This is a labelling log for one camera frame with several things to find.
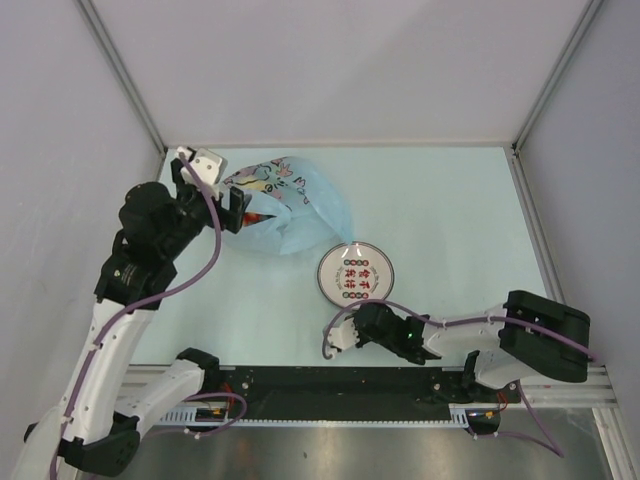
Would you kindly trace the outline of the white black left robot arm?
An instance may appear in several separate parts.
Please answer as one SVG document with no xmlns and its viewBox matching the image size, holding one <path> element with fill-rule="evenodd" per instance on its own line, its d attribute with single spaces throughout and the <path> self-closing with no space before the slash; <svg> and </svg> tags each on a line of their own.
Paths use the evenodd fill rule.
<svg viewBox="0 0 640 480">
<path fill-rule="evenodd" d="M 110 257 L 94 294 L 89 333 L 59 403 L 31 425 L 11 476 L 52 479 L 66 464 L 106 477 L 121 474 L 141 440 L 172 408 L 190 399 L 225 397 L 217 357 L 195 348 L 177 355 L 159 378 L 119 399 L 132 355 L 163 299 L 203 278 L 220 255 L 174 286 L 175 261 L 204 228 L 238 232 L 250 202 L 220 188 L 226 160 L 206 149 L 180 147 L 171 163 L 174 193 L 159 182 L 133 187 L 119 212 Z"/>
</svg>

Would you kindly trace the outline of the round printed white plate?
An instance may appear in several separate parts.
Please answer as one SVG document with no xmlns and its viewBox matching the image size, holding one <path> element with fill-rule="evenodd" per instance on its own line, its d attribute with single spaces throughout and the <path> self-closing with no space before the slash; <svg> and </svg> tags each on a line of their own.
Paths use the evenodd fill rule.
<svg viewBox="0 0 640 480">
<path fill-rule="evenodd" d="M 393 290 L 395 271 L 388 256 L 366 242 L 339 244 L 320 260 L 316 280 L 323 296 L 345 307 L 357 300 L 384 300 Z"/>
</svg>

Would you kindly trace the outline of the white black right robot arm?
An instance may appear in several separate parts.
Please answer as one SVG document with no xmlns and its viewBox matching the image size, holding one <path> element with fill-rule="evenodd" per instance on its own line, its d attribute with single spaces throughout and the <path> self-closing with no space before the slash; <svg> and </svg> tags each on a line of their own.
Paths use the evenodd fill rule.
<svg viewBox="0 0 640 480">
<path fill-rule="evenodd" d="M 380 302 L 357 308 L 350 316 L 355 346 L 374 343 L 420 366 L 463 355 L 461 388 L 473 401 L 536 375 L 572 384 L 587 380 L 590 318 L 573 307 L 516 290 L 504 303 L 469 317 L 403 318 L 399 309 Z"/>
</svg>

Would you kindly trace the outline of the red fake cherry bunch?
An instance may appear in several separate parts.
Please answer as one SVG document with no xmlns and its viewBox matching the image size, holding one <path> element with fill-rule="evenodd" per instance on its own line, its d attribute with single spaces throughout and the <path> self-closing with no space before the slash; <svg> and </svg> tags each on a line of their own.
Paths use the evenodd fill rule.
<svg viewBox="0 0 640 480">
<path fill-rule="evenodd" d="M 256 212 L 246 212 L 243 215 L 243 227 L 246 228 L 249 226 L 253 226 L 253 225 L 271 220 L 273 218 L 274 218 L 273 215 L 261 214 Z"/>
</svg>

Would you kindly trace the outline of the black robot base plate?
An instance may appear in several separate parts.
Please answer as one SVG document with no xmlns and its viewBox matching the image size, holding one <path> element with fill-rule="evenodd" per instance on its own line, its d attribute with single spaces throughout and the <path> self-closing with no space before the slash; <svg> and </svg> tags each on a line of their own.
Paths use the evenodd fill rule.
<svg viewBox="0 0 640 480">
<path fill-rule="evenodd" d="M 226 420 L 250 424 L 456 426 L 485 415 L 497 424 L 521 400 L 514 383 L 484 387 L 463 372 L 436 367 L 243 366 L 220 372 L 217 385 L 189 404 L 200 430 Z"/>
</svg>

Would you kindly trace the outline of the light blue printed plastic bag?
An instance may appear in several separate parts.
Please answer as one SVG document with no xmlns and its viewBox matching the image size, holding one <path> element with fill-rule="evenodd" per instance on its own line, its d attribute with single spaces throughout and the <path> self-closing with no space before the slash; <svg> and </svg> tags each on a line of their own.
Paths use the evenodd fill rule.
<svg viewBox="0 0 640 480">
<path fill-rule="evenodd" d="M 351 209 L 337 187 L 304 158 L 285 156 L 245 166 L 224 179 L 251 195 L 246 212 L 274 218 L 225 233 L 232 248 L 289 255 L 335 239 L 354 241 Z"/>
</svg>

